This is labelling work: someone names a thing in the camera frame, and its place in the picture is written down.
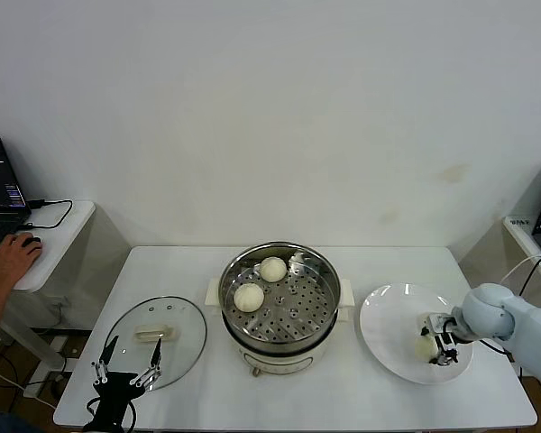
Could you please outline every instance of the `floor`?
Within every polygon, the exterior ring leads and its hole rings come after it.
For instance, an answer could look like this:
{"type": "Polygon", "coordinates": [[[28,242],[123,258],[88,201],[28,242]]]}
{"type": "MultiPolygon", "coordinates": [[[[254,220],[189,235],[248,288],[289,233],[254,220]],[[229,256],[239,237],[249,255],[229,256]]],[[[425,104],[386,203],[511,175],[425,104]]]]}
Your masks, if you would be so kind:
{"type": "MultiPolygon", "coordinates": [[[[50,342],[51,337],[44,337],[45,340],[50,342]]],[[[71,336],[67,341],[66,345],[62,349],[62,354],[65,356],[78,357],[82,353],[82,349],[86,344],[86,336],[71,336]]],[[[5,355],[7,358],[12,361],[17,372],[19,381],[24,383],[30,381],[30,376],[32,372],[38,365],[38,359],[30,354],[26,349],[20,345],[14,343],[11,346],[0,346],[0,353],[5,355]]],[[[0,374],[14,379],[13,368],[4,360],[0,358],[0,374]]],[[[54,379],[56,374],[51,374],[49,379],[54,379]]],[[[66,386],[68,379],[63,379],[57,385],[57,389],[54,390],[55,393],[63,392],[64,387],[66,386]]],[[[523,379],[523,384],[527,390],[527,394],[533,406],[536,409],[539,421],[534,427],[523,428],[520,431],[522,433],[541,433],[541,386],[539,382],[531,377],[523,379]]],[[[19,416],[22,419],[25,419],[29,423],[33,424],[36,427],[43,429],[48,433],[68,433],[71,431],[76,431],[76,429],[63,428],[55,425],[52,422],[52,409],[48,406],[44,406],[41,403],[33,400],[26,399],[22,397],[22,393],[16,393],[12,389],[0,388],[0,410],[8,411],[12,405],[12,413],[19,416]]],[[[56,405],[57,399],[52,394],[50,389],[50,383],[42,388],[40,398],[56,405]]],[[[502,430],[491,430],[492,432],[502,433],[514,433],[515,429],[502,429],[502,430]]]]}
{"type": "MultiPolygon", "coordinates": [[[[45,340],[51,341],[51,337],[45,336],[45,340]]],[[[79,357],[82,349],[87,342],[86,336],[71,336],[62,349],[64,356],[79,357]]],[[[19,382],[26,383],[30,381],[30,377],[36,366],[38,358],[28,352],[22,346],[14,343],[11,346],[0,346],[0,353],[5,355],[14,364],[19,382]]],[[[14,379],[14,371],[4,359],[0,358],[0,374],[8,379],[14,379]]],[[[51,373],[48,379],[54,379],[57,374],[51,373]]],[[[68,379],[62,379],[57,385],[54,393],[63,392],[68,379]]],[[[8,383],[0,379],[0,384],[8,385],[8,383]]],[[[50,404],[56,405],[57,399],[52,394],[50,388],[51,383],[46,383],[41,390],[39,397],[50,404]]],[[[53,409],[45,406],[34,399],[27,399],[22,396],[22,392],[16,392],[13,389],[0,388],[0,410],[10,411],[18,417],[25,419],[27,422],[43,429],[48,433],[67,433],[76,431],[76,429],[63,428],[52,422],[53,409]]]]}

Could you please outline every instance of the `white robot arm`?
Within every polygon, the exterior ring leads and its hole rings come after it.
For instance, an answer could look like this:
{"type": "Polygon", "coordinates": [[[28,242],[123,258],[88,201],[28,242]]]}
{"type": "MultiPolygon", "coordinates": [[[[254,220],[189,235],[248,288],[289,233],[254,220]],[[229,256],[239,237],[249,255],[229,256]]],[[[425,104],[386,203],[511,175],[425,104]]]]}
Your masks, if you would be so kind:
{"type": "Polygon", "coordinates": [[[437,316],[457,343],[491,338],[541,381],[540,308],[499,284],[482,284],[453,308],[451,317],[437,316]]]}

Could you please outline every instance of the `person's hand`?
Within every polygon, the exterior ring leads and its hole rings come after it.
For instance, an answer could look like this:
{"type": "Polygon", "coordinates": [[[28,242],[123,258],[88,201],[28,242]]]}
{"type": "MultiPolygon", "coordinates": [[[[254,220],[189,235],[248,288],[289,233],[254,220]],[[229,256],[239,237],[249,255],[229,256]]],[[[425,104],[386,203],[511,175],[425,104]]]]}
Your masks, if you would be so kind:
{"type": "Polygon", "coordinates": [[[42,253],[42,244],[37,241],[22,247],[32,237],[32,233],[8,235],[0,244],[0,286],[11,290],[42,253]]]}

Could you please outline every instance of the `pot handle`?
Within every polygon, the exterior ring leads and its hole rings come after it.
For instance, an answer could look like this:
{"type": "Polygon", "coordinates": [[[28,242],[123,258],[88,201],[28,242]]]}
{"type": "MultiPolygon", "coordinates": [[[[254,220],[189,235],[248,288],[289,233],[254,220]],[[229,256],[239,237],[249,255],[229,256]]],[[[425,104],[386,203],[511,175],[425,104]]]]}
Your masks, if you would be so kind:
{"type": "Polygon", "coordinates": [[[339,314],[337,322],[348,322],[351,319],[349,310],[354,307],[354,295],[350,280],[341,280],[341,298],[339,299],[339,314]]]}
{"type": "Polygon", "coordinates": [[[220,302],[218,302],[218,282],[220,282],[220,278],[211,278],[208,283],[205,299],[205,305],[208,307],[220,308],[220,302]]]}

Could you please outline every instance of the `computer mouse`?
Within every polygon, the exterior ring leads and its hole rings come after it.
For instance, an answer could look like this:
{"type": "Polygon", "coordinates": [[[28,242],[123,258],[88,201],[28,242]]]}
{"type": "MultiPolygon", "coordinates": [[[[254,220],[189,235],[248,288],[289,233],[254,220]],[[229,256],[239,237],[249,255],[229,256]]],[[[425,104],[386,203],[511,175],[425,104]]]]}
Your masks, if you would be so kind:
{"type": "Polygon", "coordinates": [[[40,242],[40,237],[29,237],[28,239],[26,239],[23,244],[22,244],[22,248],[24,248],[26,245],[28,245],[30,242],[40,242]]]}

